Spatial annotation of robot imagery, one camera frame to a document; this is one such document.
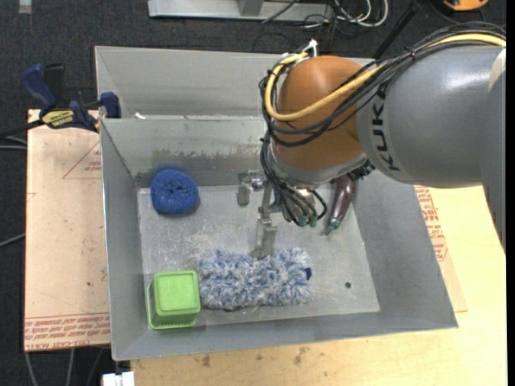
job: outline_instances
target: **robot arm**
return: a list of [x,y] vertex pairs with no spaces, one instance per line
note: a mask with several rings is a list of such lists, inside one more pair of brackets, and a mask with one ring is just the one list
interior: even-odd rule
[[374,167],[410,184],[483,184],[505,247],[505,47],[503,30],[473,23],[364,67],[283,56],[262,81],[262,164],[279,203],[292,213],[298,190]]

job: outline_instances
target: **black cable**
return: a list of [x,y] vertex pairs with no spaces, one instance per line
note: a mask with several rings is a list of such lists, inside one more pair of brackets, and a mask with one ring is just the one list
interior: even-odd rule
[[280,15],[286,13],[295,3],[299,2],[299,1],[300,0],[292,0],[286,6],[284,6],[280,11],[278,11],[276,14],[270,16],[266,20],[263,20],[262,23],[268,23],[268,22],[271,22],[271,21],[275,20]]
[[315,189],[313,189],[311,191],[311,193],[313,193],[313,195],[319,200],[319,202],[322,204],[323,206],[323,210],[322,210],[322,213],[319,214],[319,220],[322,219],[327,213],[328,213],[328,204],[325,203],[325,200],[322,198],[321,195],[319,195],[318,191],[316,191]]
[[[369,79],[369,81],[367,81],[365,84],[363,84],[362,87],[360,87],[359,90],[356,90],[354,93],[352,93],[339,107],[336,108],[336,110],[331,115],[325,117],[324,119],[321,119],[320,121],[317,121],[316,123],[314,123],[310,126],[303,127],[302,129],[286,129],[286,128],[279,127],[279,126],[277,126],[277,124],[274,121],[271,121],[270,116],[266,112],[266,109],[263,109],[263,115],[264,115],[266,123],[269,127],[270,136],[278,144],[281,144],[282,146],[291,146],[291,147],[301,146],[303,144],[306,144],[306,143],[314,140],[315,138],[317,138],[321,134],[323,134],[324,131],[327,131],[328,129],[330,129],[329,125],[340,114],[344,113],[350,105],[355,104],[357,101],[359,101],[359,99],[366,96],[372,89],[377,87],[381,82],[384,82],[388,78],[391,78],[394,74],[396,74],[403,68],[407,67],[414,60],[420,60],[421,58],[423,58],[426,55],[429,55],[435,51],[443,50],[443,49],[449,48],[449,47],[456,47],[456,46],[460,46],[460,45],[471,45],[471,44],[483,44],[482,42],[476,42],[475,40],[464,40],[464,41],[450,42],[450,43],[439,43],[437,45],[434,45],[436,42],[438,42],[442,39],[445,39],[450,36],[460,35],[463,33],[468,33],[468,34],[470,34],[470,33],[480,33],[480,34],[487,33],[489,35],[494,35],[494,36],[502,38],[502,39],[505,38],[505,32],[497,25],[494,25],[491,23],[469,22],[469,23],[464,23],[464,24],[460,24],[457,26],[445,27],[443,29],[440,29],[439,31],[436,31],[429,37],[427,37],[427,38],[421,40],[419,43],[415,44],[409,50],[403,51],[399,55],[393,56],[387,60],[382,60],[381,62],[379,60],[374,60],[373,62],[371,62],[371,64],[364,66],[359,72],[355,73],[354,76],[351,76],[343,84],[347,84],[349,81],[352,81],[363,70],[365,70],[366,68],[369,68],[370,65],[372,65],[372,64],[381,63],[383,69],[380,70],[375,75],[373,75]],[[260,83],[260,87],[262,88],[262,93],[264,93],[265,86],[266,86],[266,78],[265,78],[265,81],[262,81]],[[344,124],[357,111],[352,113],[350,116],[347,116],[338,125]],[[275,132],[284,133],[284,134],[309,133],[310,136],[307,138],[304,138],[303,140],[300,140],[300,141],[286,142],[282,139],[279,139]]]
[[413,18],[413,16],[418,12],[420,6],[426,0],[413,0],[410,6],[406,9],[404,14],[398,20],[397,24],[393,27],[392,31],[386,36],[386,39],[379,45],[376,52],[373,54],[374,59],[380,59],[385,51],[388,49],[389,45],[395,40],[395,38],[399,35],[402,29],[406,26],[406,24]]
[[22,233],[21,235],[17,235],[15,237],[11,237],[10,239],[4,240],[3,242],[0,242],[0,248],[3,248],[4,246],[7,246],[9,244],[12,244],[15,241],[21,240],[24,237],[25,237],[25,233]]
[[1,138],[9,138],[13,134],[20,134],[20,133],[23,133],[23,132],[25,132],[27,130],[34,129],[35,127],[39,127],[39,126],[44,125],[44,124],[45,123],[43,123],[41,120],[36,120],[36,121],[31,122],[31,123],[27,123],[27,124],[25,124],[23,126],[17,127],[16,129],[7,130],[5,132],[0,133],[0,139]]

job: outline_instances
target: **black wire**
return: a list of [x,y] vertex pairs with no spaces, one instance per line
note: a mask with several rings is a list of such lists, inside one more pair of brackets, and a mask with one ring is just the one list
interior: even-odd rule
[[[431,35],[431,37],[427,37],[423,40],[421,40],[419,43],[415,44],[410,50],[403,51],[399,55],[393,56],[390,59],[382,60],[379,62],[379,60],[375,60],[371,62],[371,64],[364,66],[360,71],[355,73],[355,75],[351,76],[348,80],[346,80],[343,84],[347,84],[348,82],[352,81],[356,78],[363,70],[366,68],[369,68],[372,64],[378,64],[381,63],[383,65],[383,69],[373,75],[369,81],[365,82],[359,90],[356,90],[354,93],[352,93],[340,106],[338,106],[335,111],[325,117],[324,119],[321,119],[320,121],[317,121],[316,123],[309,125],[307,127],[303,127],[302,129],[285,129],[283,127],[277,126],[277,124],[274,121],[271,121],[270,116],[266,112],[266,109],[263,108],[263,116],[266,120],[266,123],[269,127],[270,136],[274,139],[275,142],[282,146],[289,146],[289,147],[296,147],[296,146],[302,146],[304,144],[307,144],[308,142],[314,140],[315,138],[321,136],[325,131],[330,128],[330,124],[342,113],[344,113],[347,108],[355,104],[359,99],[366,96],[372,89],[376,88],[381,82],[386,81],[388,78],[391,78],[394,74],[402,70],[403,68],[407,67],[409,64],[412,63],[415,59],[420,60],[421,58],[435,52],[443,50],[444,48],[449,47],[456,47],[461,45],[472,45],[472,44],[483,44],[481,42],[476,42],[474,40],[465,40],[465,41],[458,41],[458,42],[449,42],[449,43],[440,43],[438,45],[434,45],[435,40],[439,41],[441,39],[445,39],[446,37],[450,37],[453,35],[460,35],[463,33],[487,33],[490,35],[495,35],[496,37],[500,37],[502,39],[505,38],[505,32],[498,27],[497,25],[491,24],[491,23],[484,23],[484,22],[468,22],[456,26],[451,27],[444,27],[443,29],[440,29],[439,31],[436,31]],[[266,82],[263,81],[261,84],[261,87],[265,87]],[[362,109],[362,106],[354,111],[351,115],[347,116],[342,122],[338,124],[338,126],[343,125],[346,121],[348,121],[349,118],[351,118],[353,115],[357,113]],[[307,138],[304,138],[300,141],[296,142],[287,142],[285,140],[282,140],[278,138],[276,133],[284,133],[284,134],[310,134]]]
[[325,200],[322,199],[322,196],[319,195],[318,191],[313,189],[311,192],[313,193],[313,195],[319,200],[319,202],[323,206],[322,213],[320,213],[320,215],[319,215],[319,220],[320,220],[320,219],[322,219],[327,214],[327,212],[328,212],[328,205],[325,203]]
[[275,20],[277,17],[279,17],[281,14],[286,13],[295,3],[299,2],[300,0],[292,0],[289,2],[286,6],[284,6],[280,11],[278,11],[276,14],[270,16],[266,20],[263,20],[262,23],[268,23],[273,20]]

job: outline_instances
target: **cable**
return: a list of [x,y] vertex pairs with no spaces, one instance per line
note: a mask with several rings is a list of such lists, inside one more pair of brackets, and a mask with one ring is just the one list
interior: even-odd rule
[[15,136],[7,136],[6,140],[11,140],[12,142],[20,143],[22,145],[27,145],[27,141],[23,140],[22,138],[17,138]]
[[72,349],[72,351],[70,351],[70,362],[68,363],[68,372],[66,374],[65,386],[70,386],[70,382],[72,381],[72,369],[73,369],[74,358],[75,358],[75,349]]
[[27,362],[27,370],[29,371],[29,376],[31,377],[32,386],[39,386],[38,380],[35,378],[34,369],[32,368],[31,357],[28,353],[25,353],[25,361]]
[[3,242],[0,243],[0,248],[7,246],[11,243],[14,243],[15,241],[21,240],[23,237],[25,237],[25,233],[23,233],[21,235],[17,235],[15,237],[11,237],[10,239],[7,239],[7,240],[4,240]]
[[27,150],[26,146],[0,146],[0,150]]
[[[444,27],[435,31],[431,35],[428,35],[413,47],[407,47],[404,51],[395,56],[386,60],[374,60],[370,62],[343,82],[338,88],[333,90],[333,92],[328,96],[301,110],[301,114],[293,113],[294,117],[287,120],[284,116],[291,115],[283,116],[275,112],[277,106],[274,103],[274,99],[277,96],[277,81],[282,74],[288,72],[291,67],[296,65],[300,55],[303,55],[302,59],[304,59],[305,54],[295,53],[292,55],[284,55],[282,60],[274,65],[272,70],[269,72],[269,75],[259,84],[263,98],[263,117],[265,118],[268,126],[270,137],[274,142],[287,147],[296,147],[307,144],[322,135],[325,131],[335,129],[340,125],[343,125],[348,121],[348,119],[358,113],[372,97],[370,97],[365,103],[362,102],[359,108],[355,109],[350,114],[348,113],[345,119],[340,121],[337,126],[331,127],[331,123],[336,118],[346,113],[349,107],[357,104],[357,102],[365,96],[368,96],[368,94],[377,89],[381,83],[391,80],[397,73],[402,72],[405,68],[409,67],[415,60],[420,60],[435,51],[443,50],[448,47],[463,45],[470,46],[473,44],[492,44],[505,47],[505,36],[506,33],[501,27],[491,23],[469,22]],[[370,73],[370,68],[373,68],[372,70],[375,70],[375,72]],[[326,116],[307,127],[296,128],[291,124],[295,118],[304,116],[304,113],[315,113],[318,107],[322,107],[321,105],[326,104],[326,101],[336,99],[339,95],[346,92],[350,92],[350,94],[348,94],[347,98],[342,101],[329,116]],[[278,121],[286,124],[288,127],[277,125]],[[286,135],[306,134],[307,137],[294,142],[289,142],[284,137],[278,137],[275,132]]]
[[367,20],[369,20],[370,16],[372,15],[372,11],[373,11],[373,8],[372,8],[373,4],[372,4],[371,0],[365,0],[366,11],[364,13],[360,13],[358,15],[350,15],[348,12],[348,9],[345,10],[343,8],[343,4],[340,0],[332,0],[332,1],[336,5],[336,9],[335,9],[336,18],[338,20],[341,20],[344,22],[354,23],[354,24],[357,24],[357,25],[363,26],[363,27],[378,27],[381,24],[383,24],[386,21],[386,19],[388,18],[388,14],[389,14],[388,0],[380,0],[380,10],[382,9],[382,16],[379,19],[375,20],[374,22],[367,21]]
[[278,11],[276,14],[270,16],[266,20],[263,20],[262,23],[268,23],[268,22],[271,22],[271,21],[275,20],[280,15],[286,13],[297,2],[299,2],[299,0],[292,0],[286,6],[284,6],[280,11]]
[[91,371],[89,372],[88,379],[86,380],[85,386],[89,386],[91,384],[91,381],[93,380],[95,371],[97,370],[98,362],[100,362],[100,358],[102,357],[102,353],[104,353],[103,347],[101,347],[100,351],[98,352],[97,358],[93,362],[93,366],[91,367]]
[[[474,33],[474,32],[468,32],[463,34],[457,34],[457,35],[451,35],[451,36],[445,36],[444,38],[441,38],[438,41],[434,41],[431,43],[431,45],[438,45],[438,44],[445,44],[445,43],[453,43],[453,42],[471,42],[471,41],[477,41],[480,43],[488,43],[492,45],[502,46],[505,47],[505,40],[500,38],[497,35],[486,35],[486,34],[480,34],[480,33]],[[359,76],[356,76],[354,78],[349,79],[347,82],[345,82],[344,85],[339,87],[336,91],[330,93],[329,95],[325,96],[324,98],[316,101],[312,105],[307,106],[306,108],[299,110],[295,113],[290,114],[280,114],[277,113],[274,106],[272,105],[272,92],[274,90],[274,87],[277,83],[278,77],[283,74],[287,67],[289,67],[291,64],[299,60],[300,54],[293,54],[290,57],[286,57],[284,60],[279,62],[273,69],[272,72],[268,76],[268,80],[266,81],[265,86],[265,93],[264,93],[264,105],[266,112],[276,121],[293,121],[297,120],[301,117],[308,116],[310,114],[315,113],[319,109],[323,108],[324,106],[332,103],[335,101],[338,97],[345,96],[349,94],[350,92],[357,90],[359,87],[363,86],[367,80],[369,80],[371,77],[373,77],[376,73],[378,73],[388,62],[384,62],[383,64],[378,64],[375,68],[368,70],[366,72],[363,72]]]

